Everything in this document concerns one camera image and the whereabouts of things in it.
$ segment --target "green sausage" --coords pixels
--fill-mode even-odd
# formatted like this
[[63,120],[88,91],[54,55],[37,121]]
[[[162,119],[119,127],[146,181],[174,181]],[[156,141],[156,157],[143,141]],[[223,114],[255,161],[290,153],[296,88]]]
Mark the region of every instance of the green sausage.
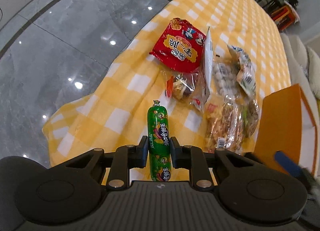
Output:
[[153,181],[168,181],[171,177],[171,158],[168,113],[159,100],[148,110],[149,162]]

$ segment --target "white round candy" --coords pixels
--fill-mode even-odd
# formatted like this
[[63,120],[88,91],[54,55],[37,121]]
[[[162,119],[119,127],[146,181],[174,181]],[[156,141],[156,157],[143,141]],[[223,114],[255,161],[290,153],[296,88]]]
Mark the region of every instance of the white round candy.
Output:
[[235,94],[233,93],[232,89],[228,89],[228,96],[233,97]]
[[226,82],[223,79],[221,79],[218,81],[218,86],[219,86],[219,88],[225,88]]
[[235,95],[238,95],[238,94],[239,94],[239,92],[238,92],[238,89],[237,89],[237,88],[232,88],[232,91],[233,91],[233,93],[234,93]]
[[226,86],[227,86],[227,87],[231,87],[231,86],[232,86],[231,80],[226,80]]
[[216,77],[217,80],[221,80],[222,79],[222,74],[220,72],[217,72],[215,74],[215,77]]
[[216,63],[213,64],[213,72],[214,73],[219,72],[219,67],[218,67],[218,65]]
[[234,75],[232,72],[231,73],[229,73],[229,79],[231,80],[231,81],[234,81],[234,80],[236,80],[236,75]]
[[226,96],[228,94],[227,90],[225,88],[222,88],[219,90],[219,94],[222,96]]

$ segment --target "metal screw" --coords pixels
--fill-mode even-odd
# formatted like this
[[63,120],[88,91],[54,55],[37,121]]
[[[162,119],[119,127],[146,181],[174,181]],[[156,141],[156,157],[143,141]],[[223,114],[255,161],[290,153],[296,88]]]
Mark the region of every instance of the metal screw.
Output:
[[124,182],[120,179],[113,179],[111,181],[109,181],[109,186],[113,187],[113,188],[120,188],[124,185]]
[[201,188],[209,188],[212,185],[211,181],[207,179],[198,180],[196,184]]

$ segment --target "cartoon character print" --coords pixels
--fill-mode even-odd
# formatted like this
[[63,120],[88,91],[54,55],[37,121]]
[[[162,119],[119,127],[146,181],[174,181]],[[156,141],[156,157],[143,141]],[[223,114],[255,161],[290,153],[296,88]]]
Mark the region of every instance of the cartoon character print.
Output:
[[[154,110],[153,113],[157,118],[159,118],[159,120],[168,118],[168,116],[162,112]],[[165,146],[169,145],[169,131],[166,124],[159,121],[156,122],[157,125],[155,125],[153,129],[153,136],[155,137],[154,142],[158,144],[164,144]]]
[[196,31],[192,28],[188,28],[185,32],[186,38],[191,40],[193,38],[192,34],[194,34]]
[[168,115],[164,115],[164,113],[162,113],[162,112],[158,112],[158,111],[156,111],[156,110],[153,110],[153,113],[154,113],[155,116],[156,116],[157,118],[159,118],[160,120],[163,120],[163,119],[165,119],[165,118],[168,118]]
[[168,181],[170,177],[171,177],[171,173],[168,167],[166,168],[161,167],[158,173],[156,174],[156,179],[158,181]]
[[198,38],[196,39],[196,43],[199,44],[200,46],[203,45],[203,35],[198,33]]
[[171,162],[170,158],[168,159],[165,156],[156,154],[155,157],[157,158],[158,162],[161,162],[162,164],[166,164],[167,162]]

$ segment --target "clear plastic package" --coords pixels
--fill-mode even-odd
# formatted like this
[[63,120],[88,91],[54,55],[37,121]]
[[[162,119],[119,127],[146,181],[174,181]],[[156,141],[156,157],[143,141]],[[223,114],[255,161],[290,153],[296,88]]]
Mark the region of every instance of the clear plastic package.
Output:
[[212,77],[216,93],[205,104],[208,119],[205,150],[225,148],[241,153],[241,144],[258,124],[259,108],[255,99],[254,68],[249,56],[228,45],[231,58],[213,59]]
[[240,153],[244,138],[242,106],[228,97],[213,94],[205,104],[208,119],[205,134],[205,151],[225,148]]
[[166,95],[202,110],[210,94],[213,55],[210,30],[205,36],[188,21],[174,18],[150,54],[165,65]]
[[255,71],[249,55],[240,47],[228,45],[228,49],[238,70],[237,82],[249,97],[254,98],[256,92]]

